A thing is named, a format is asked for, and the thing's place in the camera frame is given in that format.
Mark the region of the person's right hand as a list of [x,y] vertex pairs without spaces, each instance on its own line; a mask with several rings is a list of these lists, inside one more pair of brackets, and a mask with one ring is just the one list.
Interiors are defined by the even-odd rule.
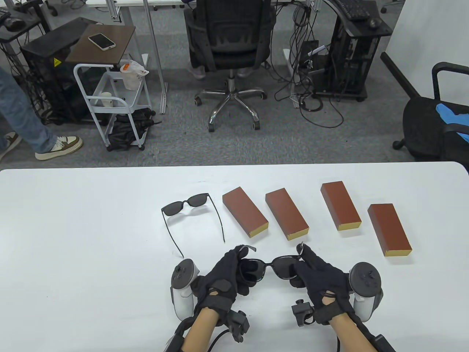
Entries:
[[307,289],[315,321],[328,325],[336,316],[353,314],[347,275],[325,262],[306,244],[297,245],[296,250],[300,259],[293,264],[296,277],[289,282],[295,288]]

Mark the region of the person's left hand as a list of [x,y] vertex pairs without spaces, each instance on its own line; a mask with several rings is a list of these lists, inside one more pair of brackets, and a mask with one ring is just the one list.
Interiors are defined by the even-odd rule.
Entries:
[[236,246],[226,252],[208,274],[195,280],[195,316],[198,316],[203,308],[209,308],[218,313],[216,326],[221,326],[225,323],[237,295],[249,294],[250,288],[254,287],[256,282],[243,278],[241,271],[241,259],[247,256],[248,249],[248,245]]

